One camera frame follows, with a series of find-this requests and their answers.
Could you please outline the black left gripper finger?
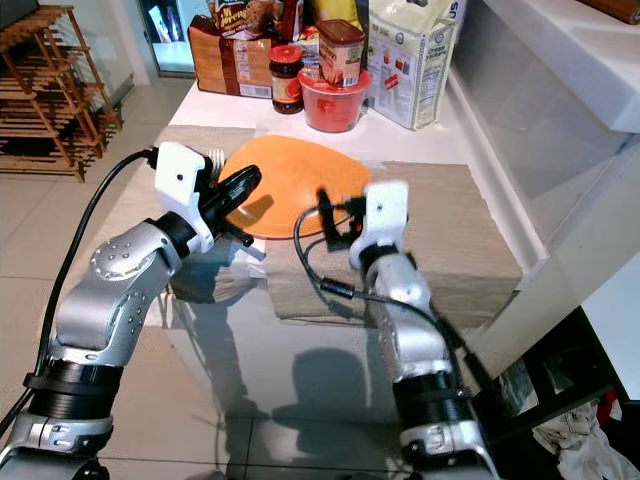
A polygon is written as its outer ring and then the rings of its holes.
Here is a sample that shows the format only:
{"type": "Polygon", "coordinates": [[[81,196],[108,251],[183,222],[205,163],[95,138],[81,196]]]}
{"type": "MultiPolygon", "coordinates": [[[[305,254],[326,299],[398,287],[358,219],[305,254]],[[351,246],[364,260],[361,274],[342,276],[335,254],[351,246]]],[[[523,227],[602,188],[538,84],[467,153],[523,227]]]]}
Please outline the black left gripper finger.
{"type": "Polygon", "coordinates": [[[257,165],[244,166],[228,178],[220,180],[215,191],[224,204],[243,204],[256,191],[261,182],[261,172],[257,165]]]}
{"type": "Polygon", "coordinates": [[[227,215],[233,215],[234,212],[241,210],[259,184],[260,180],[229,180],[227,215]]]}

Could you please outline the orange plastic plate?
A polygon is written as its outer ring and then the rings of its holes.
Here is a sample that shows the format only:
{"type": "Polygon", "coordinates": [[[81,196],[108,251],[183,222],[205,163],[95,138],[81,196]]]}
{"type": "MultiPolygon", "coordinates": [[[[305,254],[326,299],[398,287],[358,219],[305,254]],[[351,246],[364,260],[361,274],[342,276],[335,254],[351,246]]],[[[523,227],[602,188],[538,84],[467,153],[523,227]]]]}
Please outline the orange plastic plate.
{"type": "Polygon", "coordinates": [[[371,180],[370,170],[352,157],[280,134],[253,138],[238,147],[220,178],[250,165],[259,168],[261,182],[228,220],[251,236],[270,241],[292,237],[294,221],[317,205],[319,189],[334,201],[344,200],[361,195],[371,180]]]}

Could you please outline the beige woven placemat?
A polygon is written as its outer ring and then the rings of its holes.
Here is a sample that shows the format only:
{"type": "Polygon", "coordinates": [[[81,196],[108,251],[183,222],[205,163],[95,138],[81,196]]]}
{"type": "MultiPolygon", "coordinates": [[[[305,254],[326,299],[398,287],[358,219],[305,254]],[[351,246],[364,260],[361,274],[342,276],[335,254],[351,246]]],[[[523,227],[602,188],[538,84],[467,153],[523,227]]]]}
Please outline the beige woven placemat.
{"type": "MultiPolygon", "coordinates": [[[[251,128],[207,127],[207,125],[168,125],[152,143],[166,141],[182,143],[201,154],[210,154],[220,148],[230,155],[252,140],[251,128]]],[[[78,284],[88,271],[90,256],[102,242],[119,236],[125,230],[147,218],[160,218],[165,209],[154,187],[154,169],[137,161],[128,172],[111,183],[108,201],[93,212],[90,232],[79,247],[77,259],[70,266],[64,291],[78,284]]],[[[260,252],[247,252],[232,246],[229,239],[219,239],[214,250],[204,255],[193,255],[183,261],[182,269],[172,278],[170,288],[178,300],[191,303],[232,302],[237,294],[250,291],[256,280],[250,275],[248,264],[260,252]]]]}
{"type": "MultiPolygon", "coordinates": [[[[511,300],[522,270],[466,165],[387,163],[372,179],[404,180],[410,216],[404,250],[425,275],[431,305],[458,329],[485,326],[511,300]]],[[[370,328],[364,303],[320,294],[308,283],[289,238],[266,244],[271,307],[288,323],[370,328]]]]}

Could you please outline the red plastic bowl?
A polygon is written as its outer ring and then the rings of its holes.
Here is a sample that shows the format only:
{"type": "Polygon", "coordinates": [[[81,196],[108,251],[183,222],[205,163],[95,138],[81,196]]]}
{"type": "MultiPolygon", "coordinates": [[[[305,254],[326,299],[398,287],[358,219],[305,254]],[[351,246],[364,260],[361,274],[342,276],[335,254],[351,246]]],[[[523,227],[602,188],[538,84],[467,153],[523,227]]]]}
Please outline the red plastic bowl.
{"type": "Polygon", "coordinates": [[[315,131],[344,133],[352,131],[367,109],[367,92],[372,77],[362,70],[352,87],[335,87],[323,78],[319,65],[305,67],[298,73],[302,88],[306,122],[315,131]]]}

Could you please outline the colourful small packet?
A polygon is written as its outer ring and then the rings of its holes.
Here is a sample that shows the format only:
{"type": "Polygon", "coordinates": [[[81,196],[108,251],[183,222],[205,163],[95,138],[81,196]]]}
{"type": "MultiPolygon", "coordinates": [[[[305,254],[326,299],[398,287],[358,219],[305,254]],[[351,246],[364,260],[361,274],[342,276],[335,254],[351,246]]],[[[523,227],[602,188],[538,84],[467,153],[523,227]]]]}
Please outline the colourful small packet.
{"type": "Polygon", "coordinates": [[[301,47],[303,52],[302,63],[306,67],[319,64],[320,36],[315,26],[303,28],[294,45],[301,47]]]}

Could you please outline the brown canister red lid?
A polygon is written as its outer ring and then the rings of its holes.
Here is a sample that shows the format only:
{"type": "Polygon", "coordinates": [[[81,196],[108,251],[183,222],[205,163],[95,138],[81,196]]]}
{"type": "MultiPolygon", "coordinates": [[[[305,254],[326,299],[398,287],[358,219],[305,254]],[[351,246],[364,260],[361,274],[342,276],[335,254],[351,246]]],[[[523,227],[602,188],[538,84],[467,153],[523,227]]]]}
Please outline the brown canister red lid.
{"type": "Polygon", "coordinates": [[[352,88],[360,81],[364,61],[365,32],[344,19],[316,23],[319,63],[325,82],[334,88],[352,88]]]}

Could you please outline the glass balcony door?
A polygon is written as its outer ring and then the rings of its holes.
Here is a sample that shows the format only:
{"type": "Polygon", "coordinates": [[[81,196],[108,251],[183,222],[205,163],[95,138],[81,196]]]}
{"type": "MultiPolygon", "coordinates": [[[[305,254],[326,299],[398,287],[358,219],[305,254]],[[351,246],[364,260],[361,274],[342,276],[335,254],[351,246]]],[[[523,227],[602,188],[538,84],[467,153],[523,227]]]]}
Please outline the glass balcony door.
{"type": "Polygon", "coordinates": [[[161,76],[192,77],[195,60],[187,27],[197,14],[209,12],[205,0],[132,0],[140,13],[142,36],[161,76]]]}

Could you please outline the white printed food bag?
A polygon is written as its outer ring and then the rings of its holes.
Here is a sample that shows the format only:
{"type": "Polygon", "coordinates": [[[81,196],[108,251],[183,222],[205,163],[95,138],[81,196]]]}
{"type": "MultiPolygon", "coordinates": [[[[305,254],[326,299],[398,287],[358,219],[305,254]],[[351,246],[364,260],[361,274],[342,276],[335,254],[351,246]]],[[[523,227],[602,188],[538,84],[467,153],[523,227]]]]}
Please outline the white printed food bag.
{"type": "Polygon", "coordinates": [[[456,1],[369,0],[367,12],[372,109],[420,131],[438,116],[456,41],[456,1]]]}

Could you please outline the wooden slatted rack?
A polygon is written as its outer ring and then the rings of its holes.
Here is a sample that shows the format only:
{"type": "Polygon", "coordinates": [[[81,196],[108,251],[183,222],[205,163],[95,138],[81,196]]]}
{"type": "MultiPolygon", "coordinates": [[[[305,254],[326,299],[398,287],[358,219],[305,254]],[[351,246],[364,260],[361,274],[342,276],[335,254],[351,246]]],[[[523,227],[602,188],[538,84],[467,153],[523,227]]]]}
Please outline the wooden slatted rack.
{"type": "Polygon", "coordinates": [[[84,179],[122,128],[72,6],[0,31],[0,170],[84,179]]]}

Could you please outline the yellow food packet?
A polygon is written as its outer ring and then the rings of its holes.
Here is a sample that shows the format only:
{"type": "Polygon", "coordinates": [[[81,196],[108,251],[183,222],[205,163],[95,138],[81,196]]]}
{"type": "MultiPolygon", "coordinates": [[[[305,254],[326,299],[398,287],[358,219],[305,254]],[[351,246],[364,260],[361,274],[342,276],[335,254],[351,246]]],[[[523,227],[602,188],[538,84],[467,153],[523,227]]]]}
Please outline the yellow food packet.
{"type": "Polygon", "coordinates": [[[346,20],[362,29],[357,0],[308,0],[315,23],[321,20],[346,20]]]}

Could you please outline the black table leg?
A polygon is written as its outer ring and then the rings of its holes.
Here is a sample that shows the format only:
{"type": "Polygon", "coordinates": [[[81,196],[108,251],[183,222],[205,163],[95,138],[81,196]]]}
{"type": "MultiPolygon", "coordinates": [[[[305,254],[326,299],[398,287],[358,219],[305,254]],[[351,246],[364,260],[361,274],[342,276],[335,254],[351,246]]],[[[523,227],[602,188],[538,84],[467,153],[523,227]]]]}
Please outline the black table leg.
{"type": "Polygon", "coordinates": [[[640,413],[640,393],[632,397],[614,370],[588,316],[576,308],[550,332],[536,340],[486,389],[490,413],[485,429],[490,442],[507,442],[589,401],[616,394],[623,413],[640,413]],[[531,387],[534,406],[518,410],[518,398],[503,397],[517,387],[520,374],[531,387]]]}

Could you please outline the black television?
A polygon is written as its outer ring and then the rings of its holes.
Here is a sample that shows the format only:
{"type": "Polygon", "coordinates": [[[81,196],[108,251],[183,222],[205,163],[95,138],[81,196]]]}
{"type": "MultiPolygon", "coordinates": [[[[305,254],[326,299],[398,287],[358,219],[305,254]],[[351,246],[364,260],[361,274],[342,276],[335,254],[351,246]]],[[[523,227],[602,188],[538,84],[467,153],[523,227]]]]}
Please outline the black television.
{"type": "Polygon", "coordinates": [[[0,0],[0,28],[13,26],[18,20],[35,13],[38,8],[38,0],[0,0]]]}

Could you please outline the red cloth piece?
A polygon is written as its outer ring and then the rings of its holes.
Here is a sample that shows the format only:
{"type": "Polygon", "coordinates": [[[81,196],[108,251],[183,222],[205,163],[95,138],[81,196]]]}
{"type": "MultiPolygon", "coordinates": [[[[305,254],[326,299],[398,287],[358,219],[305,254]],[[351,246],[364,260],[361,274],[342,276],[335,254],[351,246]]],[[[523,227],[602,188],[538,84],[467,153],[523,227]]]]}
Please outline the red cloth piece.
{"type": "Polygon", "coordinates": [[[616,390],[605,393],[596,406],[596,420],[600,425],[607,425],[609,421],[618,421],[622,419],[622,408],[620,399],[618,399],[616,390]]]}

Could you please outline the beige crumpled cloth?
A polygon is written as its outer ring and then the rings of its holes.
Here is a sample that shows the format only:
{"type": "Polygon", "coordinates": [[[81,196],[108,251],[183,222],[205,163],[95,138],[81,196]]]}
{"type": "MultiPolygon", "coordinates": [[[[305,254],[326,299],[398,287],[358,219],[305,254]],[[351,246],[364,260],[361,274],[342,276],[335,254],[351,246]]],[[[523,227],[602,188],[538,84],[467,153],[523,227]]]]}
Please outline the beige crumpled cloth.
{"type": "Polygon", "coordinates": [[[609,443],[596,404],[580,404],[532,429],[541,447],[557,457],[563,480],[640,480],[640,468],[609,443]]]}

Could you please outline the brown wooden object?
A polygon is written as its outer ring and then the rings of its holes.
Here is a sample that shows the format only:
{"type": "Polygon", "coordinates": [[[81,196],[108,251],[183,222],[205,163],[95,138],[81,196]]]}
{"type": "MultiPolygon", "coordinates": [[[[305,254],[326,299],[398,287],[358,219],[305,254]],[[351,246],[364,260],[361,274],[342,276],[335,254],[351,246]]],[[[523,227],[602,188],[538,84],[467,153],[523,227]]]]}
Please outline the brown wooden object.
{"type": "Polygon", "coordinates": [[[640,0],[579,0],[628,26],[640,26],[640,0]]]}

